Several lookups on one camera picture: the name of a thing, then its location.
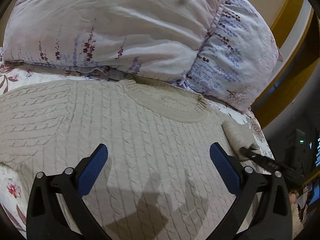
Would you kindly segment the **blue lavender print pillow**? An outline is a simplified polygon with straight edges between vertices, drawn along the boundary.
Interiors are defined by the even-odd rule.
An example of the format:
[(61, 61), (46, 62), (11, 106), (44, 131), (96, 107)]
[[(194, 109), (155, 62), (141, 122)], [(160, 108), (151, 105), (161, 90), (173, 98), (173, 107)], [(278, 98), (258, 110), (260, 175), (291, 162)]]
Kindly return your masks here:
[(248, 0), (222, 0), (191, 69), (171, 84), (248, 112), (271, 80), (281, 53)]

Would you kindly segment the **pink floral pillow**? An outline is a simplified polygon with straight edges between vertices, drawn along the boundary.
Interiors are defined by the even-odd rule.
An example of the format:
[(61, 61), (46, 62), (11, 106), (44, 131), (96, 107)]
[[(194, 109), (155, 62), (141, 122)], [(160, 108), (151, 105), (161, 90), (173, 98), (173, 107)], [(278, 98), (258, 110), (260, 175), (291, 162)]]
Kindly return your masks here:
[(17, 0), (7, 62), (183, 79), (224, 0)]

